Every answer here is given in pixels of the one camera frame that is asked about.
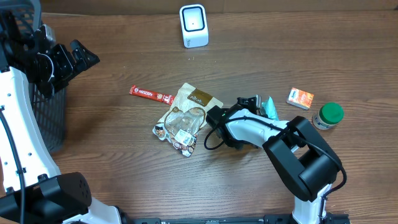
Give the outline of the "green wet wipes pack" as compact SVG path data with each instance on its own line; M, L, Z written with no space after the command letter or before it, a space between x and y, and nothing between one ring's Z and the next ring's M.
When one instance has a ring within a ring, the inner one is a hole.
M277 114L277 110L274 104L274 101L271 96L268 97L268 99L264 102L261 103L261 114L268 117L269 119L272 120L279 120L279 116Z

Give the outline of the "orange tissue pack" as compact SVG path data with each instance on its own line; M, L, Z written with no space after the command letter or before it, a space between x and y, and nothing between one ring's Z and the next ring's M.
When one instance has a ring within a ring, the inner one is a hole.
M307 91L292 88L289 92L286 102L304 110L308 110L314 98L314 94Z

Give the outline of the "brown cookie bag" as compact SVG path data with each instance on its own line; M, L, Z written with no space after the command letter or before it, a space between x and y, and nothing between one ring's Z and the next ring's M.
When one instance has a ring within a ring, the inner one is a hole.
M190 157L196 146L198 132L206 126L207 112L223 102L189 83L178 90L170 109L153 127L161 141L168 141L183 156Z

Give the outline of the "green lid jar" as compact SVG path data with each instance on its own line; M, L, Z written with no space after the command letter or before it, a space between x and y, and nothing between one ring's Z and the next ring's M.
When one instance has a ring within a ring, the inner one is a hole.
M312 117L314 126L327 130L336 126L344 118L344 110L338 103L330 102L323 105Z

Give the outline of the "red Nescafe stick sachet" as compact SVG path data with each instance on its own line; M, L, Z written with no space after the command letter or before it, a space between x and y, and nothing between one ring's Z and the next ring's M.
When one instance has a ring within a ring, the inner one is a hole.
M133 85L129 90L130 95L139 96L142 98L147 98L150 100L158 101L161 103L165 103L167 105L171 105L174 102L175 97L173 95L168 95L164 93L159 93L156 91L145 90L142 88Z

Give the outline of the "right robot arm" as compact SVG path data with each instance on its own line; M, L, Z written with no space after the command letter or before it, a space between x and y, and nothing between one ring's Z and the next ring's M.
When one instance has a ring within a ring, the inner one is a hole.
M230 108L214 106L206 122L222 143L235 149L261 147L287 189L294 195L290 214L264 215L260 223L349 223L349 216L326 211L328 196L342 188L346 171L309 120L297 116L276 121L258 114L255 97L238 98Z

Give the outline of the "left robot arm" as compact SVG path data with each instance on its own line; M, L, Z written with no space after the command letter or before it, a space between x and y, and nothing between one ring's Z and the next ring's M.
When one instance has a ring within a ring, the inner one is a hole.
M122 223L117 207L95 199L79 172L63 174L52 159L32 109L29 85L49 99L99 58L79 41L67 49L45 27L21 34L1 11L1 216L18 223Z

